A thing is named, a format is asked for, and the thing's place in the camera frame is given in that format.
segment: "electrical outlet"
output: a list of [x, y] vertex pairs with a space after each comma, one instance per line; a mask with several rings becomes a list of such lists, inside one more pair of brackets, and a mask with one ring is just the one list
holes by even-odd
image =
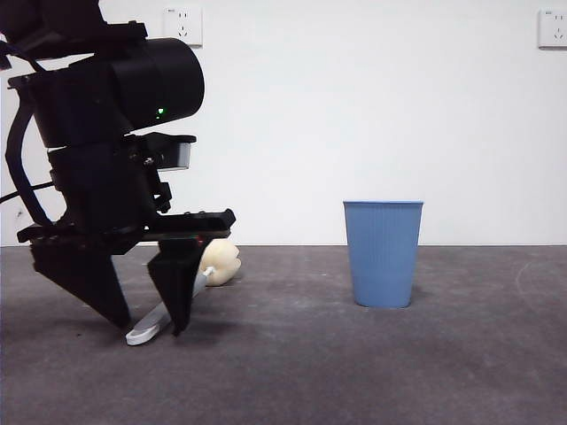
[[186, 4], [166, 7], [163, 14], [163, 35], [186, 42], [189, 46], [203, 45], [203, 10]]
[[540, 49], [567, 48], [567, 10], [540, 11], [538, 47]]

